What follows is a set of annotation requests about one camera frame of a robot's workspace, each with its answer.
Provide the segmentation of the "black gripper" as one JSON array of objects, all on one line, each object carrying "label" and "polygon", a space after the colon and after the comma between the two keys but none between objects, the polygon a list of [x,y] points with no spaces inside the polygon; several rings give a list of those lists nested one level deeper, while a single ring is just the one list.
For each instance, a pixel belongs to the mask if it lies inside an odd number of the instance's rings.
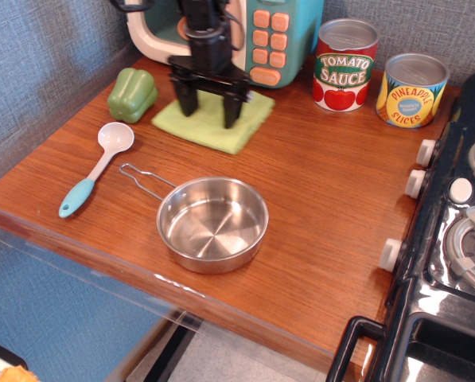
[{"label": "black gripper", "polygon": [[228,29],[188,30],[189,55],[172,55],[171,81],[184,116],[198,108],[197,90],[224,96],[224,127],[231,128],[249,99],[249,76],[232,63]]}]

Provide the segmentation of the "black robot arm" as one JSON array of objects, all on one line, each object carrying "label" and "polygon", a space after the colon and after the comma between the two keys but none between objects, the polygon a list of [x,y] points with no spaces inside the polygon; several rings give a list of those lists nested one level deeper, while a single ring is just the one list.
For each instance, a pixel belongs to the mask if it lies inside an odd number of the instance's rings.
[{"label": "black robot arm", "polygon": [[180,1],[179,10],[186,20],[188,56],[171,56],[170,79],[181,110],[190,116],[198,108],[199,91],[223,97],[224,126],[228,129],[240,117],[248,101],[250,76],[232,62],[231,23],[235,18],[226,11],[227,1]]}]

